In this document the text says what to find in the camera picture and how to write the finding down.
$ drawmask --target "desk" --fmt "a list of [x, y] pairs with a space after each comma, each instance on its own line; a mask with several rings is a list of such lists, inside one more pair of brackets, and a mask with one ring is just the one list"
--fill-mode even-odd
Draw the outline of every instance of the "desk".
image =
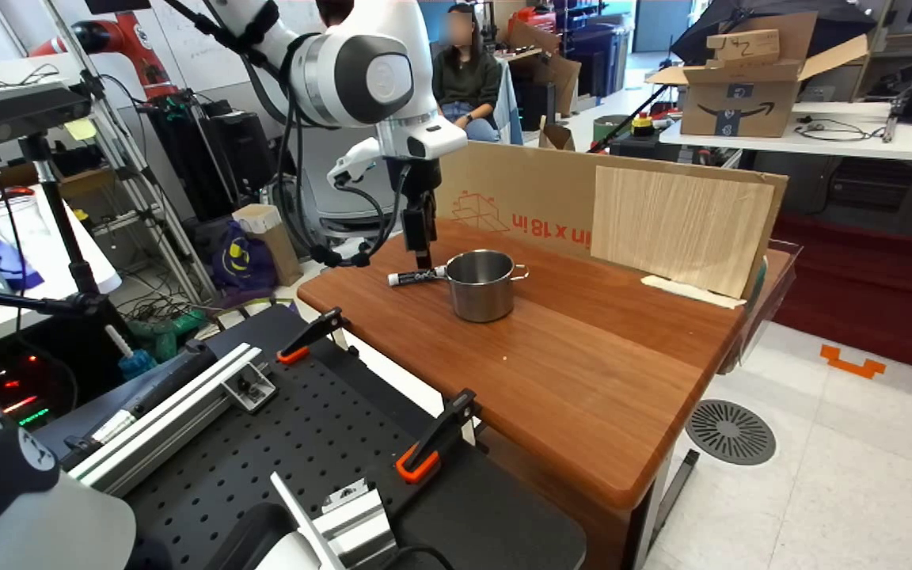
[[[54, 228], [44, 193], [36, 189], [36, 198], [12, 201], [12, 211], [15, 211], [15, 228], [21, 234], [21, 255], [44, 280], [39, 287], [27, 292], [27, 297], [76, 295], [76, 282], [71, 276], [71, 258]], [[119, 284], [119, 276], [114, 274], [102, 246], [90, 237], [90, 230], [73, 218], [73, 211], [71, 211], [71, 223], [73, 223], [79, 249], [96, 274], [102, 295], [110, 295]], [[9, 228], [3, 207], [0, 207], [0, 240], [12, 245], [12, 228]], [[36, 325], [40, 320], [47, 316], [36, 312], [21, 312], [21, 325]], [[6, 338], [12, 325], [15, 325], [15, 309], [0, 309], [0, 338]]]
[[594, 522], [577, 512], [589, 564], [622, 564], [628, 518], [648, 499], [744, 312], [675, 297], [638, 284], [638, 274], [457, 223], [439, 223], [434, 255], [447, 260], [480, 245], [531, 274], [516, 282], [516, 312], [489, 325], [457, 320], [444, 284], [389, 287], [389, 268], [413, 265], [403, 240], [368, 268], [318, 276], [300, 284], [300, 302], [341, 309], [356, 337], [439, 392], [474, 390], [484, 425], [535, 458], [558, 491], [597, 511]]
[[[852, 120], [865, 132], [883, 126], [873, 119]], [[664, 147], [710, 147], [710, 150], [747, 150], [747, 152], [783, 152], [783, 155], [840, 155], [840, 160], [876, 160], [876, 162], [912, 162], [912, 123], [898, 123], [892, 143], [862, 141], [862, 143], [822, 143], [797, 135], [788, 126], [779, 141], [759, 135], [685, 135], [680, 123], [670, 123], [657, 143]]]

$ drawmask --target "person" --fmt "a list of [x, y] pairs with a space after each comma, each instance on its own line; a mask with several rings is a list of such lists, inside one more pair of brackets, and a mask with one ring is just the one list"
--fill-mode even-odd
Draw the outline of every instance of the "person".
[[318, 7], [327, 25], [339, 25], [356, 11], [356, 0], [320, 0]]
[[470, 141], [496, 143], [495, 103], [499, 66], [480, 45], [477, 16], [470, 5], [447, 11], [451, 45], [434, 58], [434, 98], [447, 120]]

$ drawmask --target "woman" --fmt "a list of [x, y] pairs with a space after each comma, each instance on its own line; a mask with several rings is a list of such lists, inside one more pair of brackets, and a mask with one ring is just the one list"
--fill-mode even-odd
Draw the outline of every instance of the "woman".
[[434, 98], [444, 119], [466, 131], [470, 141], [496, 143], [495, 98], [499, 66], [477, 37], [477, 16], [466, 5], [447, 11], [451, 45], [434, 58]]

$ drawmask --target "robotic arm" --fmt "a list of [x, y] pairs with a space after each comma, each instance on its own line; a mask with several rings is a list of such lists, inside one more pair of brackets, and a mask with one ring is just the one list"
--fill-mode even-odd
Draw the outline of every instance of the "robotic arm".
[[295, 31], [272, 0], [205, 0], [205, 7], [231, 36], [224, 45], [266, 70], [303, 120], [377, 126], [335, 162], [328, 185], [362, 182], [385, 160], [391, 188], [409, 201], [403, 228], [417, 260], [417, 274], [397, 282], [430, 280], [436, 160], [460, 150], [466, 132], [436, 110], [417, 5], [356, 0], [341, 25], [314, 36]]

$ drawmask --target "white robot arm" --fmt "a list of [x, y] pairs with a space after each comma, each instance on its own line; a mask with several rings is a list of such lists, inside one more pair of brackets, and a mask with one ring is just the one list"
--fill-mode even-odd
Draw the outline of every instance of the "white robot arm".
[[322, 126], [377, 126], [332, 171], [359, 182], [377, 160], [434, 162], [466, 143], [430, 91], [430, 47], [414, 0], [356, 0], [341, 25], [295, 31], [272, 0], [205, 0], [208, 14], [276, 77], [295, 110]]

